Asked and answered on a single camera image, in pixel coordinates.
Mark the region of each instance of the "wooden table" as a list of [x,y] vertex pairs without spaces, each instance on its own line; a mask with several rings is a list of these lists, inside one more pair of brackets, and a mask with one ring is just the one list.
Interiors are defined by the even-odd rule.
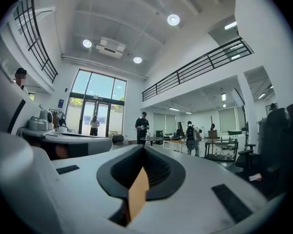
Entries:
[[[233,149],[233,155],[229,155],[229,156],[225,156],[225,155],[215,155],[213,152],[210,154],[209,153],[209,146],[210,145],[216,145],[219,147],[226,147],[229,144],[233,144],[234,145],[234,149]],[[221,162],[235,162],[236,159],[236,154],[238,151],[238,147],[239,147],[239,142],[238,140],[223,140],[221,142],[221,140],[217,139],[209,139],[205,142],[205,156],[204,158],[207,158],[209,160],[213,160],[213,161],[221,161]]]

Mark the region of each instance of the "glass door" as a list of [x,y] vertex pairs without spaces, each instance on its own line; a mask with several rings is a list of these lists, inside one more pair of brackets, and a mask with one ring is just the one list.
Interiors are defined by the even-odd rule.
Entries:
[[107,103],[97,102],[96,115],[100,126],[98,127],[98,137],[108,137],[108,124],[111,105]]
[[96,101],[89,101],[85,100],[83,104],[83,110],[80,118],[79,123],[79,133],[82,135],[90,135],[90,121],[94,115],[94,112],[96,110]]

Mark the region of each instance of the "woman in white shirt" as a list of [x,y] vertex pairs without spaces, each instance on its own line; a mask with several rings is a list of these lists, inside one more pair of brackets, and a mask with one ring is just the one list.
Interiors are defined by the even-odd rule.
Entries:
[[90,135],[98,136],[98,127],[100,126],[100,122],[97,120],[97,116],[94,115],[92,120],[90,121],[91,129]]

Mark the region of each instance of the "tree outside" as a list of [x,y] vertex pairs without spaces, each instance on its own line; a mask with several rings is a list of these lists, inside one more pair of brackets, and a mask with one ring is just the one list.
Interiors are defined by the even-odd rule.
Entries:
[[70,101],[70,104],[72,104],[73,106],[82,106],[83,105],[83,99],[78,99],[78,98],[72,98]]

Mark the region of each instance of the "man in black shirt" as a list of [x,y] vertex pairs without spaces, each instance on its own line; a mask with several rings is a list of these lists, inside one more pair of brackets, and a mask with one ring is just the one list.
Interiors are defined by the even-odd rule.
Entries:
[[136,121],[136,129],[137,129],[137,144],[146,144],[145,140],[140,140],[140,138],[145,137],[147,135],[147,129],[150,129],[150,125],[148,120],[146,119],[147,113],[142,112],[141,117],[139,117]]

